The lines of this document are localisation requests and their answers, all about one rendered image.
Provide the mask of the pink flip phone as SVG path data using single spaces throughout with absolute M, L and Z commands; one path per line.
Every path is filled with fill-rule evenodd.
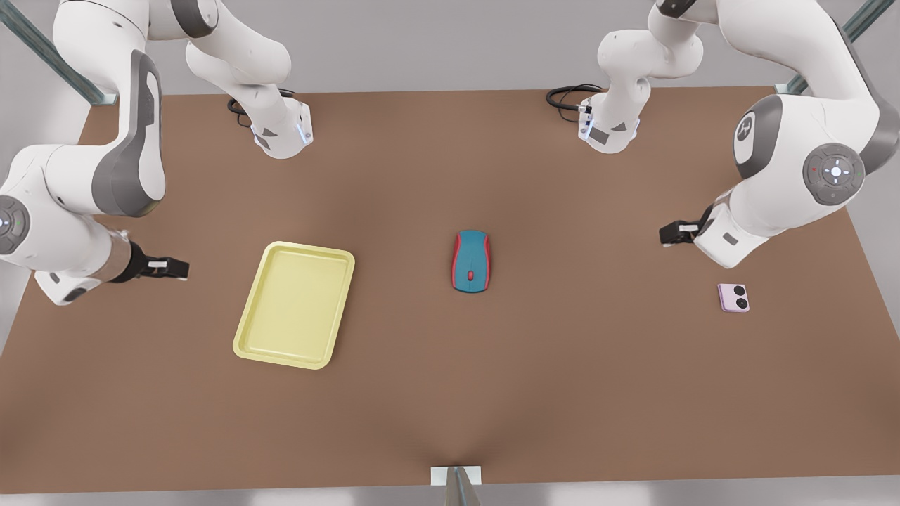
M 749 311 L 744 284 L 718 284 L 717 289 L 722 311 L 726 313 L 747 313 Z

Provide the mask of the teal and red computer mouse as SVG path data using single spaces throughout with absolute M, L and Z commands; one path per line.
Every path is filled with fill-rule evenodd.
M 465 230 L 456 235 L 452 262 L 452 285 L 460 292 L 484 292 L 491 279 L 491 240 L 482 231 Z

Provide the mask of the pale yellow tray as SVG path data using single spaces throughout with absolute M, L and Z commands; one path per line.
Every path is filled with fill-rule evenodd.
M 233 352 L 321 370 L 331 360 L 356 259 L 341 249 L 276 241 L 264 250 Z

